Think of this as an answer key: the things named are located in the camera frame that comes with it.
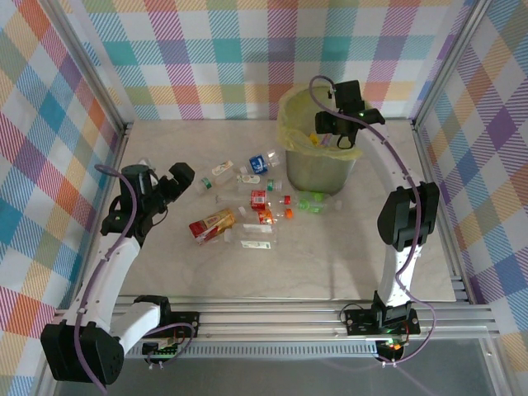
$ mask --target purple cable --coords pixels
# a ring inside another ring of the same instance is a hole
[[[408,361],[409,359],[413,358],[417,353],[419,353],[425,347],[425,345],[429,342],[429,340],[431,340],[431,336],[432,336],[432,334],[433,334],[433,332],[435,330],[435,326],[436,326],[436,312],[435,312],[434,307],[431,304],[426,303],[425,301],[421,301],[421,300],[417,299],[416,297],[414,297],[410,293],[410,291],[405,288],[405,286],[403,285],[402,281],[399,279],[399,277],[409,267],[409,264],[411,263],[411,260],[413,259],[413,256],[414,256],[414,252],[416,251],[416,247],[418,246],[418,239],[420,238],[420,223],[421,223],[421,219],[422,219],[422,203],[420,201],[420,195],[418,193],[418,189],[416,188],[416,185],[414,184],[413,178],[409,174],[409,172],[408,172],[407,168],[405,167],[405,164],[403,163],[402,159],[398,156],[398,153],[396,152],[396,150],[394,149],[392,144],[390,144],[390,142],[388,140],[386,140],[385,137],[378,130],[376,130],[376,128],[374,128],[370,124],[367,124],[363,120],[360,120],[360,119],[355,118],[355,117],[350,117],[348,115],[344,115],[344,114],[338,113],[336,111],[333,111],[332,109],[329,109],[323,103],[321,103],[317,97],[315,97],[315,95],[314,95],[314,81],[318,80],[318,79],[322,79],[322,80],[328,81],[332,85],[332,90],[333,91],[335,91],[335,89],[336,89],[335,88],[335,84],[334,84],[334,82],[332,81],[331,78],[328,78],[328,77],[322,76],[322,75],[318,75],[318,76],[313,77],[310,80],[310,83],[309,83],[309,94],[310,94],[312,100],[315,102],[315,104],[317,104],[319,107],[321,107],[327,113],[332,114],[333,116],[342,118],[343,120],[349,120],[349,121],[352,121],[352,122],[356,122],[357,124],[362,125],[363,127],[367,128],[370,132],[372,132],[382,142],[382,144],[384,144],[385,147],[387,147],[387,149],[390,151],[390,153],[392,154],[392,156],[394,158],[394,161],[396,161],[396,163],[400,167],[403,175],[405,176],[405,178],[407,179],[409,185],[411,186],[412,193],[414,194],[414,199],[416,201],[416,225],[414,227],[414,235],[412,237],[411,250],[409,252],[407,260],[403,264],[402,268],[400,268],[400,270],[398,272],[396,272],[396,276],[394,278],[396,280],[396,283],[400,287],[400,289],[403,291],[403,293],[405,293],[405,295],[411,301],[413,301],[415,303],[418,303],[418,304],[421,304],[421,305],[425,305],[426,307],[428,307],[431,310],[432,325],[431,325],[431,330],[427,334],[427,337],[423,341],[423,343],[413,353],[411,353],[409,356],[404,357],[403,359],[398,361],[398,363],[403,363],[403,362]]]
[[[112,177],[118,177],[121,179],[124,184],[126,185],[126,188],[130,191],[130,196],[132,196],[132,213],[129,218],[129,222],[126,224],[125,229],[123,229],[123,232],[118,237],[118,239],[115,241],[115,243],[108,249],[108,252],[106,252],[105,256],[99,261],[99,263],[96,266],[96,269],[93,271],[92,276],[90,277],[90,280],[87,283],[86,289],[84,290],[84,294],[81,298],[81,304],[79,305],[79,309],[84,308],[84,306],[87,304],[88,297],[90,296],[90,292],[92,291],[92,287],[99,275],[99,272],[101,272],[102,268],[104,267],[105,263],[110,260],[110,257],[112,253],[117,249],[117,247],[123,242],[123,239],[125,239],[125,235],[129,232],[130,227],[132,226],[132,223],[134,222],[134,218],[136,215],[136,211],[138,208],[138,202],[135,197],[134,189],[130,185],[130,182],[126,180],[126,177],[124,177],[122,174],[117,172],[115,169],[108,167],[106,165],[97,164],[94,167],[97,171]],[[80,330],[81,330],[81,321],[83,320],[83,313],[78,312],[77,318],[75,320],[75,328],[73,329],[73,344],[75,346],[75,353],[77,354],[77,358],[79,359],[79,362],[81,363],[82,369],[90,380],[99,388],[102,394],[106,394],[106,388],[105,385],[101,383],[101,381],[96,377],[95,374],[93,374],[92,369],[88,365],[88,362],[86,361],[86,358],[83,355],[83,350],[81,349],[81,340],[80,340]]]
[[[153,328],[152,330],[150,330],[149,332],[147,332],[145,334],[145,336],[150,336],[151,334],[155,334],[157,332],[162,332],[163,330],[168,330],[169,328],[181,328],[181,327],[184,327],[184,328],[189,328],[190,330],[192,330],[192,333],[191,333],[191,338],[189,338],[189,341],[187,342],[187,344],[181,349],[181,351],[179,351],[176,355],[174,355],[173,357],[171,357],[168,361],[166,361],[165,363],[163,363],[163,366],[165,365],[170,365],[171,363],[173,363],[180,355],[182,355],[183,353],[185,353],[185,351],[187,350],[187,348],[190,346],[192,340],[194,339],[194,336],[195,336],[195,328],[192,327],[189,323],[172,323],[172,324],[168,324],[167,326],[162,326],[160,328]],[[153,351],[150,352],[148,355],[147,355],[147,362],[149,364],[152,364],[151,361],[150,361],[150,356],[153,355]]]

